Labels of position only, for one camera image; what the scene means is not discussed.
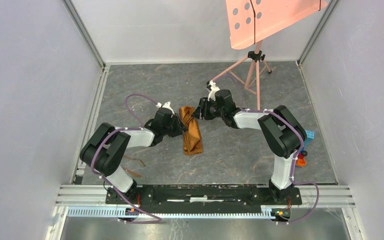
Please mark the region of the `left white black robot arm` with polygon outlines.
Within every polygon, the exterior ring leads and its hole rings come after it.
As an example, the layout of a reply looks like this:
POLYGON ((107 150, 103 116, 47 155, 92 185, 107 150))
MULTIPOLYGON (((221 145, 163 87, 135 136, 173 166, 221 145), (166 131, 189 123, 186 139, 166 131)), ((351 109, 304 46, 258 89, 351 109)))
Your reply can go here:
POLYGON ((93 174, 108 180, 118 190, 120 200, 131 204, 137 198, 137 190, 135 180, 121 166, 125 151, 136 147, 154 147, 165 136, 174 138, 187 131, 177 113, 160 107, 154 118, 143 127, 115 127, 102 123, 82 147, 79 158, 93 174))

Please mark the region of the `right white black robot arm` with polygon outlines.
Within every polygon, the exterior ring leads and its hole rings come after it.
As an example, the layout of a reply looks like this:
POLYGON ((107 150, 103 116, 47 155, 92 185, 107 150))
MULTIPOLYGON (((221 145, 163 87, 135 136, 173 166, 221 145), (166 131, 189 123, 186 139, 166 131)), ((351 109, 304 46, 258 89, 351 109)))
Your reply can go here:
POLYGON ((304 147, 307 134, 285 105, 273 109, 251 110, 240 108, 231 92, 222 89, 214 98, 202 97, 192 117, 201 120, 220 118, 233 129, 260 130, 268 147, 275 155, 273 174, 269 180, 269 199, 282 204, 294 187, 292 167, 304 147))

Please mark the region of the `orange cloth napkin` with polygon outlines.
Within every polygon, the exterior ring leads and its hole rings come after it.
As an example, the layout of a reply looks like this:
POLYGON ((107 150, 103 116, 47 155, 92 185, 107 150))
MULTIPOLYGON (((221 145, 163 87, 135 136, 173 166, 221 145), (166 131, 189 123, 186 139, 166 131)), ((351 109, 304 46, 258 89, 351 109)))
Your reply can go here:
POLYGON ((183 153, 185 155, 198 155, 204 151, 198 120, 192 116, 195 110, 192 106, 182 106, 179 109, 181 122, 187 127, 187 132, 183 134, 183 153))

